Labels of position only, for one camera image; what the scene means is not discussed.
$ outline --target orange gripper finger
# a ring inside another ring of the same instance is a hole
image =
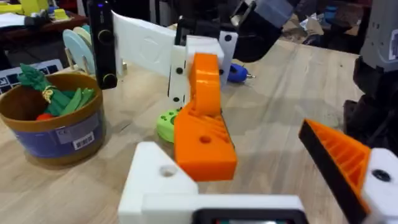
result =
[[[237,163],[221,116],[217,57],[196,54],[190,74],[192,99],[174,121],[177,164],[195,181],[230,180]]]
[[[369,207],[361,196],[363,184],[365,181],[366,171],[370,158],[371,149],[359,141],[337,131],[324,126],[318,122],[305,119],[300,131],[300,139],[306,145],[307,150],[313,157],[315,163],[321,163],[319,167],[325,180],[328,179],[336,182],[336,174],[333,173],[332,167],[326,167],[328,159],[331,159],[337,167],[338,172],[343,176],[345,182],[349,185],[358,202],[369,213]],[[317,147],[313,137],[317,138],[321,147]],[[326,151],[328,157],[323,157],[322,152]],[[337,189],[328,183],[334,194],[343,194],[339,186]]]
[[[217,55],[195,54],[191,74],[191,101],[197,113],[216,116],[221,111]]]

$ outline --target wooden table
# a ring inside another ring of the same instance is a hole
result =
[[[200,183],[200,192],[297,194],[310,223],[344,223],[297,135],[304,117],[341,129],[344,101],[361,95],[353,83],[356,57],[278,41],[262,60],[246,64],[257,78],[223,90],[224,118],[239,159],[234,180]],[[156,118],[170,108],[168,79],[139,67],[128,73],[104,92],[108,136],[102,150],[74,168],[29,164],[0,125],[0,223],[117,223],[137,143],[156,141],[171,151],[155,133]]]

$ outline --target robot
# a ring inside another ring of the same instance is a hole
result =
[[[391,6],[397,3],[383,0],[374,1],[374,5],[379,2],[392,16]],[[308,223],[297,196],[200,195],[195,183],[233,178],[237,159],[222,119],[220,88],[226,83],[233,58],[253,62],[267,53],[296,5],[286,0],[243,1],[230,24],[182,17],[177,31],[172,31],[122,16],[116,12],[120,6],[111,2],[101,3],[101,12],[111,13],[113,18],[118,73],[122,72],[121,62],[127,60],[168,77],[168,96],[178,110],[173,120],[175,161],[153,142],[137,146],[119,204],[122,224]],[[385,21],[375,15],[372,18]],[[365,42],[358,74],[364,67],[383,74],[395,69],[396,45],[389,48],[393,63],[386,63],[386,52],[367,46],[374,46],[387,31],[393,34],[390,45],[396,44],[395,30],[383,27],[377,24],[375,29],[380,31]],[[375,52],[381,52],[376,54],[380,60],[370,63]],[[116,86],[107,85],[109,79],[99,73],[97,80],[101,88]],[[355,126],[353,117],[347,116],[347,127]],[[390,150],[370,150],[310,120],[304,121],[299,137],[350,223],[398,223],[398,158]]]

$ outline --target blue object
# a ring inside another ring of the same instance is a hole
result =
[[[13,130],[27,151],[36,157],[57,158],[75,153],[103,138],[101,111],[71,126],[44,132]]]
[[[82,25],[82,27],[81,28],[83,28],[83,29],[85,29],[89,34],[91,33],[90,32],[90,26],[89,25]]]
[[[49,6],[49,8],[47,9],[47,12],[49,13],[49,14],[53,14],[54,13],[54,10],[56,10],[57,8],[56,7],[54,7],[54,6]]]
[[[243,66],[235,63],[231,64],[231,70],[229,71],[228,81],[233,83],[241,83],[248,77],[248,70]]]
[[[330,25],[327,20],[334,19],[336,17],[337,7],[336,6],[327,6],[324,13],[323,24]]]

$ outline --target paper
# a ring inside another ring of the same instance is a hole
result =
[[[0,14],[0,28],[9,26],[24,26],[25,16],[17,15],[14,13]]]

